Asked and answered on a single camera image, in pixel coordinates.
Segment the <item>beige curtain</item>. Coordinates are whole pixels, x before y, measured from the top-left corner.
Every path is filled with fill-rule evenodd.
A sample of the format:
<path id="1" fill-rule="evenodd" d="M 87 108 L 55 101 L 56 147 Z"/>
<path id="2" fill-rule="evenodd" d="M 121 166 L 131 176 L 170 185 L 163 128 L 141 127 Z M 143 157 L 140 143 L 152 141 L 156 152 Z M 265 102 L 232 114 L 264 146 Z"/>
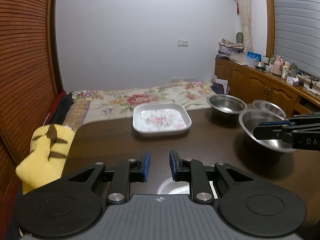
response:
<path id="1" fill-rule="evenodd" d="M 251 0 L 237 0 L 239 7 L 239 15 L 244 36 L 244 51 L 253 52 L 252 38 L 252 4 Z"/>

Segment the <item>grey window blind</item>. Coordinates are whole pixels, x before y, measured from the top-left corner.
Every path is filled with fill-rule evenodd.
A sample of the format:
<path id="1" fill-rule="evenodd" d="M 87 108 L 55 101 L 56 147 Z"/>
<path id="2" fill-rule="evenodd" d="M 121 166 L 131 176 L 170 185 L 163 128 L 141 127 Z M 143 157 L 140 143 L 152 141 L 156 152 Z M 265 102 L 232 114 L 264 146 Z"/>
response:
<path id="1" fill-rule="evenodd" d="M 319 0 L 274 0 L 274 53 L 319 77 Z"/>

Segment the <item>small steel bowl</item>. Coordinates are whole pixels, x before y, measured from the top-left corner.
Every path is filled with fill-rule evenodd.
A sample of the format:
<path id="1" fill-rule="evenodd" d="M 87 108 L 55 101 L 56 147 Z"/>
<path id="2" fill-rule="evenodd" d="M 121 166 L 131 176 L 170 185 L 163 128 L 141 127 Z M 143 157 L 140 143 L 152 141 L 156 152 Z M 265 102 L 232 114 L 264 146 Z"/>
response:
<path id="1" fill-rule="evenodd" d="M 257 110 L 263 110 L 263 111 L 268 111 L 271 112 L 283 119 L 287 117 L 286 113 L 282 108 L 279 106 L 275 105 L 274 103 L 265 101 L 265 100 L 254 100 L 253 101 L 253 107 Z"/>

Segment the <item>wooden slatted wardrobe door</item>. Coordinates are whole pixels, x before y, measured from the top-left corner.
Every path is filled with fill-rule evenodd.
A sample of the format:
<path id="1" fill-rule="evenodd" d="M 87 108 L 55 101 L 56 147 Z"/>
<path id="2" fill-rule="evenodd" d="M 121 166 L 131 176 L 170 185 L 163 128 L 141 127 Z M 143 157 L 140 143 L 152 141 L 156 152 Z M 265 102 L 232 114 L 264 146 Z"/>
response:
<path id="1" fill-rule="evenodd" d="M 20 184 L 16 166 L 62 85 L 56 62 L 55 0 L 1 0 L 1 239 Z"/>

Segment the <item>large steel bowl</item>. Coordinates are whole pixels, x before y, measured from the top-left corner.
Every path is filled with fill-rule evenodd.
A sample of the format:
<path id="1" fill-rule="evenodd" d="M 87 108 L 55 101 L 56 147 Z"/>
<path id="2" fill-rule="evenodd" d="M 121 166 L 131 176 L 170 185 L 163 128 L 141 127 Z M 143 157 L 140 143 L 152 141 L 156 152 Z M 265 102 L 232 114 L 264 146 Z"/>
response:
<path id="1" fill-rule="evenodd" d="M 268 111 L 247 109 L 239 115 L 245 138 L 255 147 L 279 153 L 295 151 L 290 143 L 281 139 L 281 129 L 289 123 L 284 118 Z"/>

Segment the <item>white wall switch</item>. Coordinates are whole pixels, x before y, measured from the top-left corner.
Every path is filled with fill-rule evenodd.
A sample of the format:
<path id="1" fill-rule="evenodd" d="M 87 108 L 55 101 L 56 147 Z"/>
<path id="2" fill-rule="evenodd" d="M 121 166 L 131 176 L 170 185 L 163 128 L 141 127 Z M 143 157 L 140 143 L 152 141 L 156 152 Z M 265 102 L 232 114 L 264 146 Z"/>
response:
<path id="1" fill-rule="evenodd" d="M 178 40 L 177 41 L 177 46 L 178 47 L 188 47 L 189 46 L 189 42 L 186 40 Z"/>

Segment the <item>floral bed blanket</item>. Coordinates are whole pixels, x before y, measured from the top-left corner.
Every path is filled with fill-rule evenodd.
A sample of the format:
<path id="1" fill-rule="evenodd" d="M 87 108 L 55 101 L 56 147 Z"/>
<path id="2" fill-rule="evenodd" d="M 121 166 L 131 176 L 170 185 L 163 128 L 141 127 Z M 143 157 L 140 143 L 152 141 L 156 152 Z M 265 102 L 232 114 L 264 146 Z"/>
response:
<path id="1" fill-rule="evenodd" d="M 80 90 L 72 93 L 74 103 L 63 125 L 76 131 L 101 120 L 130 118 L 136 106 L 146 103 L 177 103 L 186 110 L 209 108 L 215 95 L 210 82 L 178 82 L 151 88 L 124 90 Z"/>

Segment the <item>blue box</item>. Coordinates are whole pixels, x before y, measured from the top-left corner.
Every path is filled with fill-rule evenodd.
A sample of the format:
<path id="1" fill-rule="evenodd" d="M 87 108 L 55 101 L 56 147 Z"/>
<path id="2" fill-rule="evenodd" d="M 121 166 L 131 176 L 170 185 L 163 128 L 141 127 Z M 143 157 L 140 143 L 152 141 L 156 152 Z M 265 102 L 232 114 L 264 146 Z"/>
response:
<path id="1" fill-rule="evenodd" d="M 251 61 L 261 62 L 261 54 L 252 51 L 247 52 L 247 58 Z"/>

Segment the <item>large floral square plate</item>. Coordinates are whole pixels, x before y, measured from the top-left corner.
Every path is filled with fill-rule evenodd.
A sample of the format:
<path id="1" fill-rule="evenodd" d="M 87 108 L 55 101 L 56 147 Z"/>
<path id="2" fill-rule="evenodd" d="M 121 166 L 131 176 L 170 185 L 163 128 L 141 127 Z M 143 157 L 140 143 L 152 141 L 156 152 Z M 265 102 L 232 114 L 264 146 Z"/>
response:
<path id="1" fill-rule="evenodd" d="M 172 178 L 165 180 L 158 188 L 157 194 L 189 194 L 189 183 L 185 181 L 175 182 Z"/>

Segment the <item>far floral square plate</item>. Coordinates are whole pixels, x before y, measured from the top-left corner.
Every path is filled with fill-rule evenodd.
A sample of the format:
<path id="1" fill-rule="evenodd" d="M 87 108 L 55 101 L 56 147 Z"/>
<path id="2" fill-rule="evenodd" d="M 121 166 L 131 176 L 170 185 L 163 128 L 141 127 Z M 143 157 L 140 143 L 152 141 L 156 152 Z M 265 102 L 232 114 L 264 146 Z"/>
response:
<path id="1" fill-rule="evenodd" d="M 177 103 L 146 103 L 133 110 L 132 127 L 144 137 L 183 134 L 191 126 L 189 114 Z"/>

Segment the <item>wooden sideboard cabinet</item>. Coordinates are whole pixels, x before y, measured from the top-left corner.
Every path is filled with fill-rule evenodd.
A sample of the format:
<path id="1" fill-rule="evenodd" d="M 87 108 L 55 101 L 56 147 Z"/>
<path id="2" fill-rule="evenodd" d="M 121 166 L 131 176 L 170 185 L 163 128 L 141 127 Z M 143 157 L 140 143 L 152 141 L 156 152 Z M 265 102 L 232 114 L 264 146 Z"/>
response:
<path id="1" fill-rule="evenodd" d="M 292 86 L 281 77 L 232 61 L 215 59 L 214 74 L 227 80 L 229 95 L 246 103 L 265 100 L 279 106 L 288 117 L 319 112 L 319 96 L 305 87 Z"/>

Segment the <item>pink bottle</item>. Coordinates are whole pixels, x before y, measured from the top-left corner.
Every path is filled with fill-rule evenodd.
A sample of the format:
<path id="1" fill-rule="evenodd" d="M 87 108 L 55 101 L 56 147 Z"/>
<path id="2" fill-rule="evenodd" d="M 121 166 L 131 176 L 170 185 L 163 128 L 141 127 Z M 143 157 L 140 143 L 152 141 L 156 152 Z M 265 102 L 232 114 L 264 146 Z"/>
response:
<path id="1" fill-rule="evenodd" d="M 283 65 L 284 65 L 283 58 L 281 56 L 277 55 L 277 58 L 273 63 L 272 73 L 274 75 L 281 76 L 282 75 Z"/>

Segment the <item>stack of folded cloths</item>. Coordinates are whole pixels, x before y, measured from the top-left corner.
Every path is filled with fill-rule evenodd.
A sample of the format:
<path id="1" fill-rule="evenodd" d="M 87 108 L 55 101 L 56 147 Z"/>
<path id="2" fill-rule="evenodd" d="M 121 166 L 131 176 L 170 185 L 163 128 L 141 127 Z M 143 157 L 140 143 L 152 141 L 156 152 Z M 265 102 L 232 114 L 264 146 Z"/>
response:
<path id="1" fill-rule="evenodd" d="M 244 44 L 243 43 L 234 43 L 230 40 L 225 40 L 222 38 L 219 41 L 218 54 L 223 57 L 230 57 L 233 54 L 243 53 Z"/>

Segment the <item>yellow plush toy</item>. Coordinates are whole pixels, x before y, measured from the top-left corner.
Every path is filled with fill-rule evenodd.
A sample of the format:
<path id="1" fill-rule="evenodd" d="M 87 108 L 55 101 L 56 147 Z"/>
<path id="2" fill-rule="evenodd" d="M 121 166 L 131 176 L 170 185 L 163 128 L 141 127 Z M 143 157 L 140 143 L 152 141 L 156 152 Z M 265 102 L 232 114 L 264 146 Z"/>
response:
<path id="1" fill-rule="evenodd" d="M 16 167 L 23 194 L 61 178 L 74 136 L 71 128 L 58 124 L 41 126 L 33 133 L 30 153 Z"/>

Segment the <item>far steel bowl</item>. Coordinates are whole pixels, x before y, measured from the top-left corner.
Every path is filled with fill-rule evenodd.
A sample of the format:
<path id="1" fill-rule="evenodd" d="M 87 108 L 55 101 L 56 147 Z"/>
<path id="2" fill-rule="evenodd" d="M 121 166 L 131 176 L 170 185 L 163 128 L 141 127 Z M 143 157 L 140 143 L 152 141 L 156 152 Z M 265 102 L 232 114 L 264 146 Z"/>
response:
<path id="1" fill-rule="evenodd" d="M 207 98 L 212 113 L 223 118 L 237 118 L 247 109 L 247 104 L 241 99 L 228 94 L 216 94 Z"/>

